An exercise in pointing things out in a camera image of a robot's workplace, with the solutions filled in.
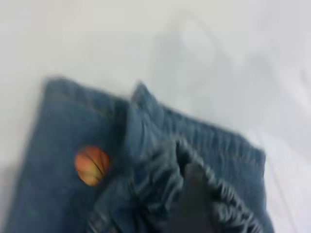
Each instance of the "gathered denim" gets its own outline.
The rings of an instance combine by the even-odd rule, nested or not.
[[[96,187],[73,165],[87,145],[111,163]],[[242,136],[163,106],[143,84],[126,101],[48,81],[3,232],[163,232],[190,163],[204,171],[223,232],[274,232],[265,155]]]

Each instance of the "basketball patch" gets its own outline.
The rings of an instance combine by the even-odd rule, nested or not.
[[[100,148],[87,146],[76,154],[74,166],[82,181],[89,186],[95,186],[105,175],[109,157]]]

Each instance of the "white surface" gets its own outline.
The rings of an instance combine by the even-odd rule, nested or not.
[[[307,0],[1,0],[0,220],[47,75],[165,103],[267,152],[276,232],[311,229]]]

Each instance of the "denim fabric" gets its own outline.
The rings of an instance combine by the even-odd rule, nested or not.
[[[176,150],[181,144],[183,150]],[[97,187],[86,186],[73,166],[86,145],[100,147],[111,160]],[[160,169],[166,180],[155,176],[151,188],[144,182],[157,163],[146,161],[158,156],[165,161],[160,167],[170,172]],[[58,79],[46,85],[4,233],[160,232],[183,182],[178,157],[192,158],[207,171],[207,184],[218,192],[216,216],[225,228],[232,222],[243,229],[235,232],[249,227],[273,232],[265,203],[265,155],[243,137],[159,104],[144,85],[128,102]],[[162,198],[148,194],[162,185]]]

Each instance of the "stitching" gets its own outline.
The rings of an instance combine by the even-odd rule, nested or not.
[[[147,101],[148,101],[148,104],[151,104],[151,105],[153,104],[153,101],[151,101],[150,99],[147,99]],[[143,109],[141,106],[138,105],[138,108],[139,108],[141,111],[145,112],[144,109]],[[167,109],[166,107],[162,107],[162,108],[163,108],[163,111],[166,112],[166,113],[169,115],[169,117],[167,117],[165,120],[169,121],[169,124],[174,124],[173,119],[170,117],[170,115],[172,115],[172,113],[173,113],[172,110]],[[179,136],[179,137],[185,138],[185,137],[183,137],[183,136],[180,135],[180,134],[168,132],[168,129],[164,129],[164,128],[162,129],[162,128],[160,128],[157,124],[154,123],[154,121],[152,120],[152,118],[151,118],[149,112],[146,112],[145,114],[143,114],[143,116],[147,116],[148,119],[153,123],[153,125],[155,125],[155,127],[156,127],[157,129],[159,129],[160,131],[164,131],[164,132],[166,132],[168,135],[174,135],[174,134],[175,134],[175,135],[177,135],[177,136]],[[189,119],[189,118],[187,118],[187,117],[185,117],[185,116],[182,116],[182,115],[180,115],[179,113],[177,113],[177,116],[178,116],[178,117],[181,117],[180,119],[177,119],[178,122],[184,121],[184,122],[186,122],[186,123],[187,123],[187,122],[192,123],[192,120],[191,120],[191,119]],[[202,132],[205,131],[205,130],[203,130],[202,128],[200,128],[198,124],[195,124],[194,126],[195,126],[195,130],[198,131],[198,133],[202,133]],[[225,133],[224,133],[224,132],[216,131],[216,132],[213,132],[213,133],[214,133],[214,134],[221,135],[220,137],[228,138],[227,135],[225,136]],[[245,142],[245,141],[243,141],[243,140],[241,139],[241,136],[240,136],[240,135],[237,134],[237,136],[238,136],[239,138],[235,138],[235,139],[234,139],[234,140],[236,141],[236,142],[235,142],[236,144],[239,144],[239,145],[241,145],[241,146],[248,146],[248,147],[250,146],[247,142]],[[187,143],[188,143],[189,145],[191,145],[191,146],[192,146],[193,148],[195,148],[197,151],[200,151],[200,150],[203,148],[202,146],[195,145],[195,144],[191,143],[188,139],[186,139],[186,141],[187,141]],[[243,163],[246,163],[246,164],[250,164],[250,165],[253,165],[253,166],[256,166],[256,167],[260,167],[260,166],[262,165],[261,163],[256,162],[254,159],[251,159],[251,161],[249,161],[249,157],[250,157],[250,156],[245,156],[246,158],[242,158],[242,157],[239,156],[239,155],[230,154],[230,153],[224,152],[223,150],[217,150],[217,149],[213,149],[213,148],[209,148],[208,150],[216,151],[216,152],[218,153],[219,156],[231,158],[231,159],[237,160],[237,161],[239,161],[239,162],[243,162]]]
[[[188,116],[183,116],[181,115],[180,113],[175,113],[173,112],[173,110],[167,108],[166,106],[163,106],[163,111],[166,112],[165,115],[168,115],[168,117],[165,119],[166,121],[169,121],[170,124],[174,124],[173,122],[173,119],[172,119],[172,116],[173,115],[177,115],[178,119],[178,123],[189,123],[189,124],[194,124],[194,128],[195,128],[195,131],[197,131],[199,134],[203,133],[205,134],[206,131],[209,131],[210,133],[212,134],[216,134],[218,136],[218,138],[222,138],[223,141],[231,141],[231,140],[234,140],[235,141],[235,144],[238,145],[238,146],[242,146],[242,147],[252,147],[246,140],[245,138],[240,135],[239,133],[233,133],[233,135],[235,136],[234,139],[231,139],[231,137],[229,135],[227,135],[226,131],[227,130],[224,130],[224,129],[220,129],[218,130],[217,126],[213,125],[213,124],[209,124],[209,127],[207,127],[206,125],[204,125],[204,127],[201,127],[200,124],[205,124],[203,121],[199,120],[199,124],[198,122],[193,122],[192,119],[190,119]]]
[[[107,111],[105,109],[102,109],[102,108],[97,108],[91,104],[88,104],[84,101],[81,101],[81,100],[78,100],[76,99],[75,97],[73,97],[72,95],[68,94],[68,93],[63,93],[63,92],[53,92],[53,93],[50,93],[49,94],[50,96],[56,96],[56,97],[63,97],[63,98],[66,98],[66,99],[69,99],[69,100],[72,100],[74,101],[75,103],[78,103],[84,107],[87,107],[97,113],[100,113],[101,115],[104,115],[105,117],[109,117],[113,120],[118,120],[122,123],[125,123],[125,117],[124,116],[118,116],[118,115],[114,115],[112,114],[110,111]]]
[[[80,104],[84,107],[87,107],[88,109],[91,109],[99,114],[101,114],[102,116],[105,116],[105,117],[108,117],[112,120],[118,120],[120,121],[121,123],[125,123],[126,122],[126,119],[124,116],[118,116],[118,115],[114,115],[112,114],[110,111],[107,111],[103,108],[98,108],[98,107],[95,107],[91,104],[88,104],[82,100],[78,100],[77,98],[75,98],[74,96],[70,95],[69,93],[64,93],[64,92],[59,92],[59,91],[54,91],[52,93],[49,93],[49,96],[56,96],[56,97],[62,97],[62,98],[66,98],[66,99],[69,99],[71,101],[74,101],[75,103],[77,104]],[[147,115],[150,119],[150,121],[159,129],[159,130],[164,130],[164,129],[161,129],[159,128],[159,126],[157,126],[150,118],[149,114]],[[195,144],[192,144],[190,143],[188,140],[187,140],[188,144],[191,145],[194,149],[196,150],[200,150],[202,149],[201,146],[199,145],[195,145]],[[219,156],[223,156],[223,157],[226,157],[226,158],[231,158],[231,159],[234,159],[234,160],[237,160],[237,161],[240,161],[240,162],[244,162],[244,163],[247,163],[247,164],[250,164],[250,165],[254,165],[254,166],[261,166],[262,164],[258,163],[258,162],[254,162],[254,161],[247,161],[246,159],[242,159],[239,155],[236,155],[236,154],[230,154],[230,153],[226,153],[222,150],[217,150],[217,149],[213,149],[213,148],[210,148],[209,150],[212,150],[214,152],[217,152]]]

